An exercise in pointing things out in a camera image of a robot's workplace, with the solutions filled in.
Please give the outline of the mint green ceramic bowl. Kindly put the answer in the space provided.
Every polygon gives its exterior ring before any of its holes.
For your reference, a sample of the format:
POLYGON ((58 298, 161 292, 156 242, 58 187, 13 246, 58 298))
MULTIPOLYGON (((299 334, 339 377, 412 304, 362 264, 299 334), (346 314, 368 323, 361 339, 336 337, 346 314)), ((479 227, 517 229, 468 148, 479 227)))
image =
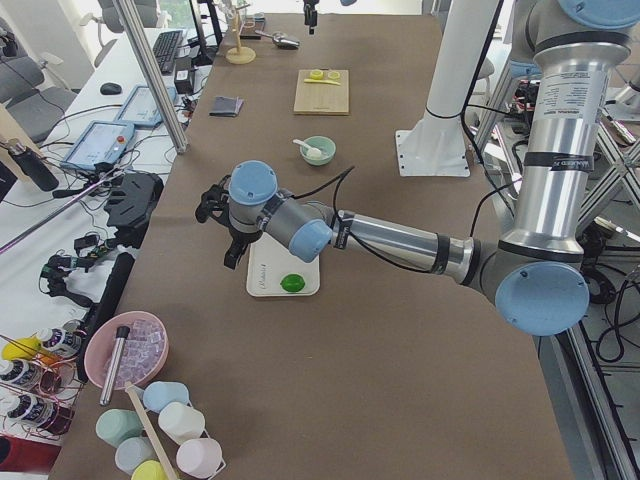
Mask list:
POLYGON ((300 154, 302 156, 302 158, 309 164, 312 166, 323 166, 326 165, 328 163, 330 163, 333 158, 334 155, 336 153, 336 144, 333 142, 333 140, 329 137, 325 137, 325 136, 311 136, 308 137, 304 140, 304 142, 306 142, 307 144, 318 148, 320 151, 323 152, 324 154, 324 161, 321 164, 310 164, 308 163, 304 157, 303 157, 303 153, 301 152, 301 148, 299 147, 299 151, 300 154))

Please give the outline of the metal scoop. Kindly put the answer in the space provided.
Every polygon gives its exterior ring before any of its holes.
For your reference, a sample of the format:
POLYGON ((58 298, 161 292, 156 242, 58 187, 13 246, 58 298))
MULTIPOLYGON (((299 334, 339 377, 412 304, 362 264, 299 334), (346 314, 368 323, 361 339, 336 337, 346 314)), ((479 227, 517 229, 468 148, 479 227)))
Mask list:
POLYGON ((260 37, 270 39, 272 43, 279 49, 297 50, 300 47, 300 41, 297 38, 289 36, 284 32, 267 33, 263 30, 256 30, 256 33, 260 37))

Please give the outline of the upper blue teach pendant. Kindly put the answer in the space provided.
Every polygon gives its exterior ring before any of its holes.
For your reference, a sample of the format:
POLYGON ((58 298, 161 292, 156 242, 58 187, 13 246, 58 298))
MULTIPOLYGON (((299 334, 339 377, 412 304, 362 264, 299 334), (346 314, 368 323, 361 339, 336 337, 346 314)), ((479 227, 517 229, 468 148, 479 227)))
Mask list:
POLYGON ((62 168, 94 171, 100 163, 114 165, 135 136, 135 126, 126 121, 92 121, 60 163, 62 168))

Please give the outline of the metal muddler rod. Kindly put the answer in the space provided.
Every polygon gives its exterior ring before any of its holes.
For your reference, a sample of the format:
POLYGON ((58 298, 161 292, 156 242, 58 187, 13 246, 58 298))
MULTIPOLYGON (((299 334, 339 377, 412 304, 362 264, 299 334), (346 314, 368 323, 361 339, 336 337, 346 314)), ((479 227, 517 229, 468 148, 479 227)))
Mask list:
POLYGON ((112 350, 111 360, 107 368, 105 381, 102 386, 99 405, 107 406, 112 398, 115 383, 117 379, 118 370, 121 364, 126 341, 130 333, 129 326, 119 326, 116 330, 114 346, 112 350))

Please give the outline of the aluminium frame post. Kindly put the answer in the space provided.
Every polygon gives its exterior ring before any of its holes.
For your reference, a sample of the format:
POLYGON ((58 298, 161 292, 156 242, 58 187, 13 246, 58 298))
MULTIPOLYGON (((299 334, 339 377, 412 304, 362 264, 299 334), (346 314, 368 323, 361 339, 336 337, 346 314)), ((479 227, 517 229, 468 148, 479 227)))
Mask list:
POLYGON ((114 0, 113 3, 176 153, 178 155, 183 154, 187 150, 188 140, 181 123, 177 119, 173 101, 167 93, 135 2, 132 0, 114 0))

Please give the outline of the wooden mug tree stand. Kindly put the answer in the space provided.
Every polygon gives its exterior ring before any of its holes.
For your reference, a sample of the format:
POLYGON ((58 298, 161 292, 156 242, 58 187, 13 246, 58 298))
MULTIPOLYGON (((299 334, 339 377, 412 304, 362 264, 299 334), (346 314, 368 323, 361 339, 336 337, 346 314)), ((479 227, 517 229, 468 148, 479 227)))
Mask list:
POLYGON ((253 62, 256 58, 255 51, 244 46, 241 41, 241 20, 239 8, 229 0, 222 0, 220 8, 227 20, 230 22, 231 31, 235 39, 235 46, 226 52, 225 59, 234 65, 246 65, 253 62))

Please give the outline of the folded grey purple cloth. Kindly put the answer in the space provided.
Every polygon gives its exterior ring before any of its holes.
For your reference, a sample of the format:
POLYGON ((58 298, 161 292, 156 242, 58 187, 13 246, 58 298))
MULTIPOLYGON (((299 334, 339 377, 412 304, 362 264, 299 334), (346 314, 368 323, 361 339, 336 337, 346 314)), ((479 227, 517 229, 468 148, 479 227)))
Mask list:
POLYGON ((209 110, 210 116, 236 117, 244 104, 241 97, 216 96, 209 110))

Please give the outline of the yellow lemon toy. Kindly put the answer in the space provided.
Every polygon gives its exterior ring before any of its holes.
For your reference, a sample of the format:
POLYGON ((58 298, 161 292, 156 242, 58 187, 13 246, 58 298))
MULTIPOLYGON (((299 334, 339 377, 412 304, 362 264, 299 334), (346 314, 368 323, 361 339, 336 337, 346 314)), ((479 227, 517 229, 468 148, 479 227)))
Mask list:
POLYGON ((3 360, 33 360, 40 353, 41 342, 36 337, 10 339, 1 350, 3 360))

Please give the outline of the black keyboard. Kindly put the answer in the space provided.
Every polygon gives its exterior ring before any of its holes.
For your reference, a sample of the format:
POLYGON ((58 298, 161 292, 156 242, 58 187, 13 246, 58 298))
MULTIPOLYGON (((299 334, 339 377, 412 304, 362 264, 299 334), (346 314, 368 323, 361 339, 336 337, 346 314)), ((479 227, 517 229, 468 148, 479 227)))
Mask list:
POLYGON ((173 73, 182 38, 183 32, 181 30, 163 31, 156 38, 152 51, 163 76, 173 73))

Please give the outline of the black computer mouse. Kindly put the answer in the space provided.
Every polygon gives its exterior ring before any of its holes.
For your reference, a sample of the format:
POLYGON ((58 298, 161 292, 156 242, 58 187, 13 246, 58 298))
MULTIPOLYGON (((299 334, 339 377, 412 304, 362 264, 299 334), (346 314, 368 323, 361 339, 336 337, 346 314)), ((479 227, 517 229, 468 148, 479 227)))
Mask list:
POLYGON ((120 95, 122 87, 114 82, 105 82, 100 86, 100 94, 105 96, 120 95))

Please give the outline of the wooden cutting board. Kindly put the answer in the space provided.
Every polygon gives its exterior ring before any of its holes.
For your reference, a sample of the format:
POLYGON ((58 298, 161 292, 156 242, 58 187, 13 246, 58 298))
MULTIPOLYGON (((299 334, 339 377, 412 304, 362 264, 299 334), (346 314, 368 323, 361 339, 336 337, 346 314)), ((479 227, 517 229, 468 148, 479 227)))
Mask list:
POLYGON ((293 112, 297 115, 333 115, 346 116, 350 114, 349 71, 340 69, 320 69, 324 71, 324 78, 328 71, 341 73, 341 86, 323 84, 307 84, 304 78, 309 78, 313 69, 298 71, 293 112))

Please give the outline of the white plastic spoon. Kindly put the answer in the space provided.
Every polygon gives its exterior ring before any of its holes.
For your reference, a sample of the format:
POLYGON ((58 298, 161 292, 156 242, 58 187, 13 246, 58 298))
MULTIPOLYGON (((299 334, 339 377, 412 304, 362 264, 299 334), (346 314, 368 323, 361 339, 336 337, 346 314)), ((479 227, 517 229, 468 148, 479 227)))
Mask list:
POLYGON ((313 146, 311 146, 311 145, 307 144, 306 142, 304 142, 302 140, 299 140, 299 139, 293 139, 292 143, 297 145, 297 146, 299 146, 301 148, 301 152, 302 153, 304 153, 305 151, 307 151, 309 149, 317 149, 317 150, 319 150, 318 148, 313 147, 313 146))

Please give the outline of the pink bowl with ice cubes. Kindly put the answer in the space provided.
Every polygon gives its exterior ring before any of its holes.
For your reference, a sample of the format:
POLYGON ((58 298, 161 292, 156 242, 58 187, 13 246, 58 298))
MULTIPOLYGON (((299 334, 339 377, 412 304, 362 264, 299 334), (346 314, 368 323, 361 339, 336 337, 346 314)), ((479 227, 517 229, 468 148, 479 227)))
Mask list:
POLYGON ((85 352, 85 372, 97 387, 104 384, 116 331, 121 326, 129 327, 130 331, 116 376, 116 390, 123 390, 126 381, 144 387, 159 373, 168 357, 168 336, 158 317, 144 311, 116 315, 93 334, 85 352))

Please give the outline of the green lime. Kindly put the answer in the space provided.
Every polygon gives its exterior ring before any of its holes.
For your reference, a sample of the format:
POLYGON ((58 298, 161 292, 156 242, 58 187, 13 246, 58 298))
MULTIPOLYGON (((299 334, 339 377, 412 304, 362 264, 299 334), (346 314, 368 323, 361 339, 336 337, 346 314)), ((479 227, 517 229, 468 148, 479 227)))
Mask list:
POLYGON ((280 286, 287 293, 299 293, 305 288, 306 282, 302 275, 289 273, 281 279, 280 286))

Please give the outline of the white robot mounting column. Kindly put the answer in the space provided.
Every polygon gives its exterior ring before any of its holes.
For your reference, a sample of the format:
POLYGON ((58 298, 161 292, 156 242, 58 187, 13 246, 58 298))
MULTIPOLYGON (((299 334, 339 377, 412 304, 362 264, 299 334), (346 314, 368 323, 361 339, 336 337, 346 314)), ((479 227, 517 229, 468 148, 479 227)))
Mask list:
POLYGON ((502 3, 450 3, 424 115, 398 130, 396 156, 403 177, 467 177, 463 110, 491 42, 502 3))

